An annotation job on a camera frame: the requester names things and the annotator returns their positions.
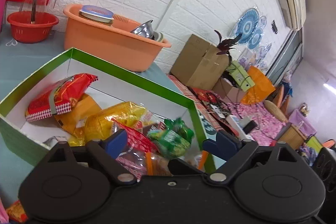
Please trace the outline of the steel bowl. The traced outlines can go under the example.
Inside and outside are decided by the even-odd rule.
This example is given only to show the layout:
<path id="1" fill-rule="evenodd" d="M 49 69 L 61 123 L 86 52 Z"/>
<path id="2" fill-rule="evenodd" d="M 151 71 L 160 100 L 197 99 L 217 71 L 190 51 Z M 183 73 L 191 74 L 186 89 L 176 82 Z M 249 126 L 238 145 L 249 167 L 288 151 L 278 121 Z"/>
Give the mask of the steel bowl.
<path id="1" fill-rule="evenodd" d="M 154 36 L 154 31 L 152 27 L 153 20 L 148 20 L 147 22 L 139 25 L 134 30 L 131 31 L 132 34 L 141 36 L 143 38 L 152 39 Z"/>

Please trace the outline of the blue lidded tin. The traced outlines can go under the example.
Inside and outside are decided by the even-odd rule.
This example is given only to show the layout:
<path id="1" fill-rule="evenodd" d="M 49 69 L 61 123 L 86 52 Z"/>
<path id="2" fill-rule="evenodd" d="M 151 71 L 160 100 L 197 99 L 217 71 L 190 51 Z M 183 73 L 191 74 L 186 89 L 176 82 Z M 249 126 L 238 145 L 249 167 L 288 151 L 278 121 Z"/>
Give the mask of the blue lidded tin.
<path id="1" fill-rule="evenodd" d="M 111 26 L 114 20 L 114 13 L 112 11 L 94 5 L 84 5 L 79 10 L 79 15 L 83 18 L 106 24 L 108 26 Z"/>

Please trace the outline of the green candy packet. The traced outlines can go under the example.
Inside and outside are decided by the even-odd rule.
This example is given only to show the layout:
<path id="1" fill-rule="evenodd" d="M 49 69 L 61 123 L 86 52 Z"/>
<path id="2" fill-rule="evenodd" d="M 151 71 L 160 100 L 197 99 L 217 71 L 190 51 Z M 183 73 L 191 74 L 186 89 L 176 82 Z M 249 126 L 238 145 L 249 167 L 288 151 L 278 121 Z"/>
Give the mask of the green candy packet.
<path id="1" fill-rule="evenodd" d="M 195 133 L 179 117 L 175 120 L 165 119 L 164 129 L 149 130 L 147 138 L 158 148 L 159 153 L 166 159 L 183 156 L 191 147 Z"/>

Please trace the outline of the orange snack packet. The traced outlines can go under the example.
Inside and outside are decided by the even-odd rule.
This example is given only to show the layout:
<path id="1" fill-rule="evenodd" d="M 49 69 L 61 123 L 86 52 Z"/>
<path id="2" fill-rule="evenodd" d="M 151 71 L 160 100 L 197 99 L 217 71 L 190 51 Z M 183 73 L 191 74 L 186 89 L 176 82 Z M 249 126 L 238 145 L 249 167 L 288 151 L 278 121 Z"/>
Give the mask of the orange snack packet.
<path id="1" fill-rule="evenodd" d="M 59 126 L 69 134 L 82 138 L 86 119 L 100 112 L 102 108 L 88 94 L 84 93 L 77 105 L 68 113 L 55 115 Z"/>

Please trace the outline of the large red checkered snack bag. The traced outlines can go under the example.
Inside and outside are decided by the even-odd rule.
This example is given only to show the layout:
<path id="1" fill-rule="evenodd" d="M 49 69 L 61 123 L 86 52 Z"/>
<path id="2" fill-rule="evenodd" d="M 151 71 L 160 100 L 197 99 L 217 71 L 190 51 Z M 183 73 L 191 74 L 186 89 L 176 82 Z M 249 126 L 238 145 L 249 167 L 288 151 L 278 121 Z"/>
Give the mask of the large red checkered snack bag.
<path id="1" fill-rule="evenodd" d="M 38 94 L 28 105 L 25 118 L 35 122 L 72 111 L 96 75 L 79 73 L 53 83 Z"/>

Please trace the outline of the red plastic basket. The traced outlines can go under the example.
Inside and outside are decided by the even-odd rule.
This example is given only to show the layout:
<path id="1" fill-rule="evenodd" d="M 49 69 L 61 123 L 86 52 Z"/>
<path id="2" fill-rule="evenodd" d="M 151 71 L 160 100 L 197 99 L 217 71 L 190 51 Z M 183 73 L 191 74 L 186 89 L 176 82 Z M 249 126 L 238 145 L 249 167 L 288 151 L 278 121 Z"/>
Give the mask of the red plastic basket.
<path id="1" fill-rule="evenodd" d="M 20 43 L 38 43 L 48 38 L 52 28 L 59 23 L 57 16 L 37 12 L 34 23 L 31 22 L 31 12 L 13 12 L 7 17 L 11 27 L 12 37 Z"/>

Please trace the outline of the orange bag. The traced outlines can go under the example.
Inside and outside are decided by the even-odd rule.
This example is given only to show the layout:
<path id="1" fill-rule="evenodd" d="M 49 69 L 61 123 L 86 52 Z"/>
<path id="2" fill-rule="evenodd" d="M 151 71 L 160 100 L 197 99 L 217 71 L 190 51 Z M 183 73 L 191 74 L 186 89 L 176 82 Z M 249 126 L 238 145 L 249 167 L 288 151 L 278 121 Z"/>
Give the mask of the orange bag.
<path id="1" fill-rule="evenodd" d="M 271 81 L 257 67 L 250 66 L 248 74 L 255 85 L 247 90 L 245 96 L 240 100 L 240 103 L 244 105 L 253 105 L 263 102 L 276 90 Z"/>

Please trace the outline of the orange-edged clear nut bag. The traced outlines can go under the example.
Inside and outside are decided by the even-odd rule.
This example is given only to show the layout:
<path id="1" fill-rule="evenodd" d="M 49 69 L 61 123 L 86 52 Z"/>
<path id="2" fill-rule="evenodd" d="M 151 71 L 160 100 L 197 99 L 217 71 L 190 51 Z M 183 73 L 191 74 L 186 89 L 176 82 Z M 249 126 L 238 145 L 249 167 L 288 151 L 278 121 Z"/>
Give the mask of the orange-edged clear nut bag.
<path id="1" fill-rule="evenodd" d="M 209 153 L 203 151 L 195 156 L 186 156 L 183 162 L 193 166 L 197 170 L 205 171 L 205 162 Z M 146 174 L 148 176 L 172 176 L 168 167 L 169 160 L 152 152 L 145 154 Z"/>

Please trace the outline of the red snack packet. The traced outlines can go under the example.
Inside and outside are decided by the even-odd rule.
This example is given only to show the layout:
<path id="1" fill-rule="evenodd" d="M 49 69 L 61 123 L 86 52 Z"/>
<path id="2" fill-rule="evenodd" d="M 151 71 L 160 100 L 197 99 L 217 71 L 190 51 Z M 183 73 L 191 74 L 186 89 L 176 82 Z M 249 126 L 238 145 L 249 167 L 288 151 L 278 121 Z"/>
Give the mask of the red snack packet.
<path id="1" fill-rule="evenodd" d="M 19 200 L 15 201 L 6 209 L 9 220 L 17 223 L 25 223 L 28 217 L 23 209 L 23 206 Z"/>

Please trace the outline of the green small box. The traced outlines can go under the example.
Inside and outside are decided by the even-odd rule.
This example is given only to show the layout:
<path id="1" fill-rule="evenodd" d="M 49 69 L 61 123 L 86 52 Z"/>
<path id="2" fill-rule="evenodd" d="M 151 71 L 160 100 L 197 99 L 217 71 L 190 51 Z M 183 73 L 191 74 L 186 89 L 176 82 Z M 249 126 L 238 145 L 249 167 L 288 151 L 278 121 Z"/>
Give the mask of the green small box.
<path id="1" fill-rule="evenodd" d="M 234 79 L 242 91 L 246 92 L 255 86 L 255 82 L 252 80 L 252 77 L 237 61 L 232 61 L 231 65 L 227 67 L 226 71 L 228 71 L 230 76 Z"/>

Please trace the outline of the dark purple plant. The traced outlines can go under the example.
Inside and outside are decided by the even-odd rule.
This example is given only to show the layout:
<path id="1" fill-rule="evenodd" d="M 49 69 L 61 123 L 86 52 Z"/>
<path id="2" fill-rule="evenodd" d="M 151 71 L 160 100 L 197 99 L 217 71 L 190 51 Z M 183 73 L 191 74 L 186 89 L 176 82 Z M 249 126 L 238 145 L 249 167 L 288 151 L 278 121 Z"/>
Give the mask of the dark purple plant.
<path id="1" fill-rule="evenodd" d="M 234 46 L 236 46 L 236 44 L 240 41 L 242 33 L 240 33 L 233 39 L 222 39 L 222 35 L 220 32 L 218 32 L 217 30 L 214 30 L 214 32 L 219 37 L 219 44 L 217 45 L 217 49 L 219 50 L 219 52 L 217 53 L 217 55 L 227 55 L 229 59 L 228 65 L 231 65 L 232 56 L 230 54 L 230 50 L 232 50 Z"/>

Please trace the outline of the orange plastic basin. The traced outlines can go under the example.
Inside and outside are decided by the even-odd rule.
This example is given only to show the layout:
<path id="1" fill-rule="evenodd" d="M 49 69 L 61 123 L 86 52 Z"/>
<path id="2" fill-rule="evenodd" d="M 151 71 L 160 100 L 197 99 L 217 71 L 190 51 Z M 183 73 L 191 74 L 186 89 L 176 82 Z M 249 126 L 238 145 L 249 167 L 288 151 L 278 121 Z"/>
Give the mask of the orange plastic basin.
<path id="1" fill-rule="evenodd" d="M 163 48 L 171 44 L 165 38 L 160 42 L 132 34 L 140 23 L 116 15 L 111 26 L 79 16 L 81 4 L 64 7 L 68 17 L 64 48 L 77 48 L 105 61 L 134 72 L 146 71 Z"/>

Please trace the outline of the yellow cellophane snack bag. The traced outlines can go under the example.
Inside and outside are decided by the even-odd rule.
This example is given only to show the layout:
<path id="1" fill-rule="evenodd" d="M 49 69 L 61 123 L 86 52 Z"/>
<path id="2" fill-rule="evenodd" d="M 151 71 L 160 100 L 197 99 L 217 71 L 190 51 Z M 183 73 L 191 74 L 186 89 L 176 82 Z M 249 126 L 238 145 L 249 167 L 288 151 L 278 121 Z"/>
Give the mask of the yellow cellophane snack bag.
<path id="1" fill-rule="evenodd" d="M 150 125 L 152 113 L 143 106 L 127 101 L 100 110 L 84 119 L 68 140 L 71 147 L 84 146 L 93 139 L 105 140 L 112 135 L 112 127 L 123 125 L 140 129 Z"/>

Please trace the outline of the small brown cardboard box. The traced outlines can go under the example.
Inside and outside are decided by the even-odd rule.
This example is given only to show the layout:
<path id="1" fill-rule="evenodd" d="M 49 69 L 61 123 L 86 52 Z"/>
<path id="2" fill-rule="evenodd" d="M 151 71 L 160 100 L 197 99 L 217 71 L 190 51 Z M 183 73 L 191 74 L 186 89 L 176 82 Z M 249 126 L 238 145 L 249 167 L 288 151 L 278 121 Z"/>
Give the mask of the small brown cardboard box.
<path id="1" fill-rule="evenodd" d="M 234 87 L 227 79 L 224 78 L 218 79 L 212 91 L 219 95 L 224 102 L 232 103 L 240 103 L 246 94 L 246 92 L 242 89 Z"/>

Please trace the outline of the clear red-edged jujube bag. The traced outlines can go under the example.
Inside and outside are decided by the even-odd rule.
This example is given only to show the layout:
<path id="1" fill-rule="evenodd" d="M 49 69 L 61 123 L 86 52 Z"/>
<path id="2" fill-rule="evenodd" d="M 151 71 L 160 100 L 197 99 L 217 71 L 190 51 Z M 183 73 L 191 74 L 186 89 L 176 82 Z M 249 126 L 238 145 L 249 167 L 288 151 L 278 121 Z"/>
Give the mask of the clear red-edged jujube bag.
<path id="1" fill-rule="evenodd" d="M 125 169 L 140 179 L 147 175 L 147 163 L 151 156 L 158 155 L 157 146 L 142 133 L 115 122 L 111 132 L 115 134 L 121 130 L 121 136 L 116 137 L 112 147 L 118 150 L 113 156 Z"/>

